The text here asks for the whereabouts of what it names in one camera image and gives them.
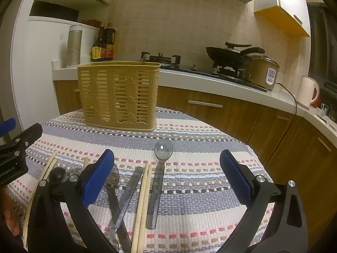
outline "frying pan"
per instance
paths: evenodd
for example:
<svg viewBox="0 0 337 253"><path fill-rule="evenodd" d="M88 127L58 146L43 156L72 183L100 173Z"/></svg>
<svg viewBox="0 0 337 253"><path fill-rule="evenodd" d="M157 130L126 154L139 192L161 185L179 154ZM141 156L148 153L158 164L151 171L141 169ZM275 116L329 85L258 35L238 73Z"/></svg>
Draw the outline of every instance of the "frying pan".
<svg viewBox="0 0 337 253"><path fill-rule="evenodd" d="M228 48L206 47L208 56L222 67L231 67L235 70L243 69L250 65L253 61L250 53L265 53L265 50L260 47L250 47L251 45L240 45L226 42ZM245 50L235 50L234 47L249 47Z"/></svg>

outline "yellow plastic basket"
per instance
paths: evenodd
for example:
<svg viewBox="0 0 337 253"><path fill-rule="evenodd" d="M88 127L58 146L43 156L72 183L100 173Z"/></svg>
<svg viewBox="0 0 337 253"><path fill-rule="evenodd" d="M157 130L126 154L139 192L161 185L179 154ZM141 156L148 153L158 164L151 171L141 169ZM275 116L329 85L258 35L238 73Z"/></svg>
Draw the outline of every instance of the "yellow plastic basket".
<svg viewBox="0 0 337 253"><path fill-rule="evenodd" d="M160 66L99 62L78 67L85 123L127 131L154 130Z"/></svg>

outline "chopstick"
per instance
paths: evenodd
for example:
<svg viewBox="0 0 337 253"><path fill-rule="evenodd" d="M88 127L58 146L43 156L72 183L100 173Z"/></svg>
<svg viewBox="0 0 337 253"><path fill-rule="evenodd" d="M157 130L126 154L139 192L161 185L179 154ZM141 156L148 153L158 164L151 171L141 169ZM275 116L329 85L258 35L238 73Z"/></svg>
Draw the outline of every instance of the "chopstick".
<svg viewBox="0 0 337 253"><path fill-rule="evenodd" d="M142 185L140 187L140 194L139 194L138 206L137 206L137 212L136 212L136 220L134 223L134 234L132 235L131 253L137 252L138 239L139 239L139 228L140 228L140 221L142 218L143 201L144 201L144 194L145 194L145 189L146 189L146 180L147 180L148 172L149 172L149 164L146 164L143 179L142 179Z"/></svg>
<svg viewBox="0 0 337 253"><path fill-rule="evenodd" d="M142 207L142 217L140 219L137 253L143 253L143 249L144 249L145 224L146 224L146 216L147 216L148 203L149 203L150 183L151 183L151 173L152 173L152 164L148 164L148 165L149 166L147 170L147 179L146 179L146 185L145 185L144 198L142 200L143 207Z"/></svg>
<svg viewBox="0 0 337 253"><path fill-rule="evenodd" d="M50 171L53 169L54 165L56 164L56 162L57 162L57 159L55 159L56 154L57 154L57 151L54 151L53 154L50 156L46 166L44 167L44 169L43 169L43 171L40 175L40 178L37 182L37 185L34 189L34 192L32 193L32 196L30 197L29 205L27 207L25 222L24 222L24 225L23 225L23 238L24 238L23 244L24 244L25 247L27 247L28 222L29 222L29 215L30 215L30 210L32 208L34 195L35 195L37 186L39 185L39 182L43 179L48 178Z"/></svg>
<svg viewBox="0 0 337 253"><path fill-rule="evenodd" d="M85 157L84 162L83 162L83 170L85 170L85 168L87 167L88 164L89 164L89 158Z"/></svg>

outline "striped tablecloth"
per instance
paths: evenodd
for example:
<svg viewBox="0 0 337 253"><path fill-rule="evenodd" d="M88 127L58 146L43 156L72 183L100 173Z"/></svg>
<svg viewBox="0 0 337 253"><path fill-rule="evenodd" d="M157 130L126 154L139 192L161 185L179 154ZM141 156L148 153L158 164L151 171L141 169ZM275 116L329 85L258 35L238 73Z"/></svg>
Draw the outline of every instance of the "striped tablecloth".
<svg viewBox="0 0 337 253"><path fill-rule="evenodd" d="M59 116L42 125L42 137L27 149L29 171L8 185L22 220L37 180L53 151L57 151L57 166L67 170L82 168L85 157L94 163L111 149L115 154L120 181L116 189L120 198L135 167L157 164L154 146L158 139L171 140L174 152L166 162L160 198L157 227L146 229L145 252L215 252L229 237L244 214L241 205L219 165L221 151L229 149L255 175L270 177L252 149L237 139L186 114L157 108L154 132L127 132L90 127L83 123L82 111ZM124 217L131 238L138 204L139 188ZM81 238L65 204L64 217L74 239ZM273 205L253 239L258 242L269 221ZM107 191L103 188L89 211L99 228L105 232L111 220Z"/></svg>

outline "rice cooker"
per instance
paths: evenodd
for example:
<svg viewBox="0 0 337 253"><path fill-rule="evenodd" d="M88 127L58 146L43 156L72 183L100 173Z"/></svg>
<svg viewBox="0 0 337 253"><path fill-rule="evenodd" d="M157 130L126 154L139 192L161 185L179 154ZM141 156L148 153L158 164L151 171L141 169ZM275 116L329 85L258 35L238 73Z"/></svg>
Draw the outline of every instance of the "rice cooker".
<svg viewBox="0 0 337 253"><path fill-rule="evenodd" d="M252 63L245 69L247 80L272 90L280 66L273 59L263 55L251 55Z"/></svg>

